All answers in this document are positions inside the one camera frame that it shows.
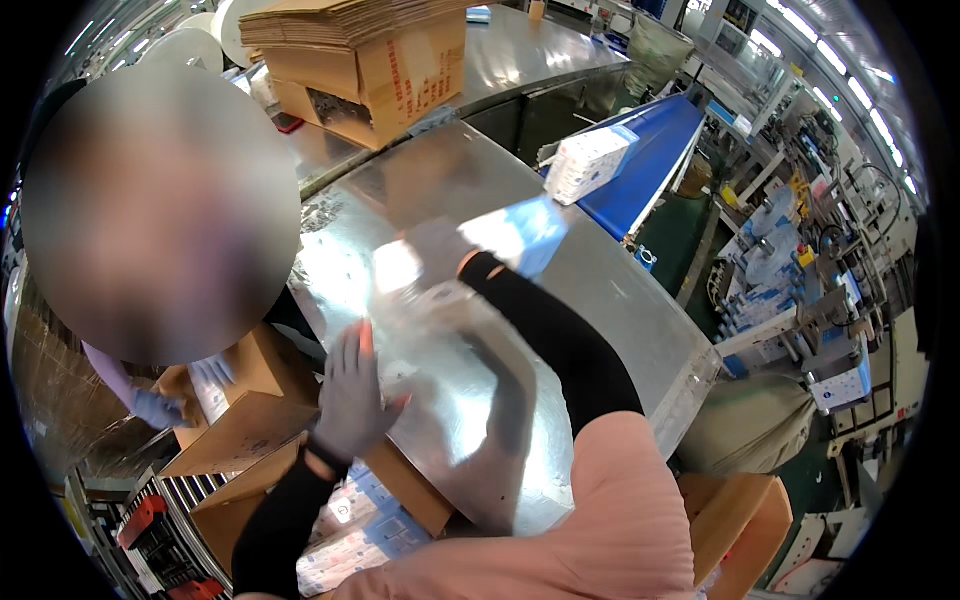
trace lavender sleeve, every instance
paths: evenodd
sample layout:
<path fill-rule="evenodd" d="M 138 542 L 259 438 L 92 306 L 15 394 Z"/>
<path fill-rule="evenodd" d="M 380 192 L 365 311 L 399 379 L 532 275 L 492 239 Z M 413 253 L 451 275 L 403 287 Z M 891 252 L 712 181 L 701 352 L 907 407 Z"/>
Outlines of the lavender sleeve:
<path fill-rule="evenodd" d="M 83 344 L 86 358 L 90 361 L 93 370 L 100 375 L 100 378 L 104 380 L 107 387 L 117 394 L 120 401 L 123 402 L 128 409 L 132 410 L 133 385 L 131 385 L 130 376 L 127 375 L 123 365 L 119 360 L 103 354 L 87 342 L 83 342 Z"/>

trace flattened cardboard box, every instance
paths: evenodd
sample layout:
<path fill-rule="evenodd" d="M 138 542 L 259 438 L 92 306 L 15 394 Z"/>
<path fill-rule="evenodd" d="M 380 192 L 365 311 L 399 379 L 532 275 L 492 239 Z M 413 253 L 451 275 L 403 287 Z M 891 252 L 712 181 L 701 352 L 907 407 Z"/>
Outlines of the flattened cardboard box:
<path fill-rule="evenodd" d="M 289 442 L 319 412 L 320 386 L 292 342 L 259 324 L 224 352 L 236 383 L 224 389 L 226 404 L 212 424 L 201 410 L 185 366 L 171 367 L 156 383 L 165 396 L 186 400 L 177 428 L 178 454 L 161 476 L 228 473 L 251 467 Z"/>
<path fill-rule="evenodd" d="M 305 443 L 306 434 L 302 434 L 281 446 L 212 493 L 191 512 L 207 547 L 231 577 L 233 548 L 240 533 L 266 497 L 267 490 L 276 485 L 297 460 L 300 447 Z M 392 443 L 378 444 L 364 457 L 364 463 L 423 531 L 433 538 L 443 531 L 454 513 L 453 506 L 427 483 Z M 323 516 L 324 510 L 318 507 L 318 520 Z M 312 543 L 311 547 L 316 551 L 318 543 Z"/>
<path fill-rule="evenodd" d="M 372 150 L 401 135 L 464 86 L 463 12 L 391 32 L 356 50 L 264 48 L 284 112 Z M 342 112 L 322 119 L 312 88 L 370 111 L 372 123 Z"/>

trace stack of flattened cardboard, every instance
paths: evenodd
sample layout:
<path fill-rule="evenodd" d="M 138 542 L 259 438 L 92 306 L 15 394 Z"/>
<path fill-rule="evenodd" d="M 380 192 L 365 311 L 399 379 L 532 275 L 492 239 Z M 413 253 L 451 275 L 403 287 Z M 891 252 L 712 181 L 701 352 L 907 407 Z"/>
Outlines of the stack of flattened cardboard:
<path fill-rule="evenodd" d="M 464 84 L 477 0 L 287 0 L 241 19 L 288 114 L 379 150 Z"/>
<path fill-rule="evenodd" d="M 240 19 L 244 45 L 347 52 L 419 23 L 463 13 L 477 0 L 286 0 Z"/>

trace plastic wrap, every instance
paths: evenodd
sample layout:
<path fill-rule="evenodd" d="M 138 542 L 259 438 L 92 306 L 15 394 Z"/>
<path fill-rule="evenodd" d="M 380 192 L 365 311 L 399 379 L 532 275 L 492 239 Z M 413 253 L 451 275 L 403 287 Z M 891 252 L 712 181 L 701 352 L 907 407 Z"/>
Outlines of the plastic wrap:
<path fill-rule="evenodd" d="M 665 27 L 652 14 L 638 11 L 627 49 L 633 61 L 627 71 L 627 90 L 638 98 L 650 86 L 656 94 L 692 52 L 692 39 Z"/>

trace gray work glove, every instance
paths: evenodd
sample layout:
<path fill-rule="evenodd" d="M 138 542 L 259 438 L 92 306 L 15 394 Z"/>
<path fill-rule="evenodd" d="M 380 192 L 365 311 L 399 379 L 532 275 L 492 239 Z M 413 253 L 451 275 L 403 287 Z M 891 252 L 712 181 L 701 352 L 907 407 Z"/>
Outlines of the gray work glove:
<path fill-rule="evenodd" d="M 313 430 L 314 441 L 350 463 L 383 440 L 409 399 L 401 396 L 384 405 L 371 324 L 352 324 L 326 357 L 320 423 Z"/>
<path fill-rule="evenodd" d="M 190 380 L 194 383 L 212 383 L 221 390 L 231 383 L 236 383 L 233 368 L 230 367 L 230 363 L 227 362 L 227 358 L 222 352 L 191 363 L 188 369 L 190 370 Z"/>
<path fill-rule="evenodd" d="M 417 225 L 406 232 L 404 239 L 423 263 L 420 285 L 427 289 L 456 279 L 461 261 L 477 250 L 446 217 Z"/>
<path fill-rule="evenodd" d="M 140 417 L 148 425 L 160 431 L 167 427 L 190 427 L 183 419 L 183 400 L 178 397 L 161 396 L 149 390 L 133 390 L 131 414 Z"/>

